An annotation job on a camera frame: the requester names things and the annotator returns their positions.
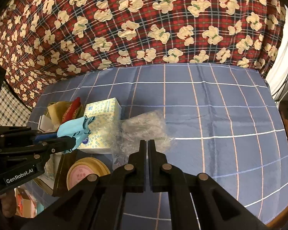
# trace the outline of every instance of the pink label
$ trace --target pink label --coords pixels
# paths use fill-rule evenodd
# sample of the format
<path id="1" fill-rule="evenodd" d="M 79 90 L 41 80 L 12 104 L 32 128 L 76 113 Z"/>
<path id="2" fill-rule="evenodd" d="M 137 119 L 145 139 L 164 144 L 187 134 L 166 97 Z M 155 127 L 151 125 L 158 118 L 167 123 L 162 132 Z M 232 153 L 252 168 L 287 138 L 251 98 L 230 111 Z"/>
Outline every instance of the pink label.
<path id="1" fill-rule="evenodd" d="M 75 167 L 70 173 L 69 177 L 69 188 L 71 189 L 82 179 L 87 177 L 89 174 L 93 174 L 93 171 L 86 165 L 79 165 Z"/>

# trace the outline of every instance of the yellow round container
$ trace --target yellow round container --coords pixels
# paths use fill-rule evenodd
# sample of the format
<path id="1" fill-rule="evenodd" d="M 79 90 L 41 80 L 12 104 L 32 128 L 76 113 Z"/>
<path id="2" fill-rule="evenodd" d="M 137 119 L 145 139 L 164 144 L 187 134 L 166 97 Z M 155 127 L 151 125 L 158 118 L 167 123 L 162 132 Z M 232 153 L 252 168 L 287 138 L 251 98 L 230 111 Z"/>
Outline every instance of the yellow round container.
<path id="1" fill-rule="evenodd" d="M 86 157 L 76 161 L 69 169 L 66 184 L 68 190 L 74 187 L 78 182 L 89 174 L 103 176 L 110 174 L 107 166 L 96 158 Z"/>

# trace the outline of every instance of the metal screw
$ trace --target metal screw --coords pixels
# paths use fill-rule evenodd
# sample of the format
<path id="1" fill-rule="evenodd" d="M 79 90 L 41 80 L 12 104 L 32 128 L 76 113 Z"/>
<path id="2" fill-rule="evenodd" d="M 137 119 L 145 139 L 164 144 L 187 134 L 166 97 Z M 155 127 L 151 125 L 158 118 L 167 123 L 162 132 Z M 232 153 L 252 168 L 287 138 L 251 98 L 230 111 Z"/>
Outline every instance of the metal screw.
<path id="1" fill-rule="evenodd" d="M 94 182 L 96 180 L 97 180 L 97 175 L 95 175 L 95 174 L 88 175 L 88 181 L 89 182 Z"/>
<path id="2" fill-rule="evenodd" d="M 171 170 L 172 165 L 170 165 L 169 163 L 165 163 L 165 164 L 162 164 L 162 168 L 163 168 L 164 170 Z"/>
<path id="3" fill-rule="evenodd" d="M 208 180 L 208 175 L 206 173 L 200 173 L 198 175 L 198 178 L 202 181 L 206 181 L 206 180 Z"/>
<path id="4" fill-rule="evenodd" d="M 130 170 L 134 169 L 134 166 L 132 164 L 126 164 L 124 168 L 125 168 L 125 170 L 130 171 Z"/>

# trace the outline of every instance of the tissue pack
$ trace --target tissue pack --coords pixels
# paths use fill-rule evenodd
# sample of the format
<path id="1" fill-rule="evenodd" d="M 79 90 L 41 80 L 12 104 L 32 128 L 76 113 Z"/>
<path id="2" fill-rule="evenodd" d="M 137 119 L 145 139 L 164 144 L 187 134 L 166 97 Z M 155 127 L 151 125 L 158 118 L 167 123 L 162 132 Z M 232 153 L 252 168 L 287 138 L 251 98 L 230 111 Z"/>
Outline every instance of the tissue pack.
<path id="1" fill-rule="evenodd" d="M 91 134 L 78 147 L 79 150 L 89 154 L 110 154 L 113 138 L 113 127 L 121 118 L 121 107 L 116 98 L 89 103 L 85 107 L 84 115 L 95 117 L 89 124 Z"/>

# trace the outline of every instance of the red plaid fabric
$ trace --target red plaid fabric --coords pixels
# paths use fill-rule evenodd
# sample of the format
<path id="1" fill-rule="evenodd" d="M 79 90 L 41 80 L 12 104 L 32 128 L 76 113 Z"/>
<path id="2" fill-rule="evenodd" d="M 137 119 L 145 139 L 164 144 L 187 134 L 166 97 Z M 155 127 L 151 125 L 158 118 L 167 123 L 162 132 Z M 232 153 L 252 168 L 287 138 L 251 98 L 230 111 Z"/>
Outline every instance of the red plaid fabric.
<path id="1" fill-rule="evenodd" d="M 11 0 L 0 65 L 28 106 L 48 84 L 107 67 L 212 62 L 265 77 L 284 20 L 279 0 Z"/>

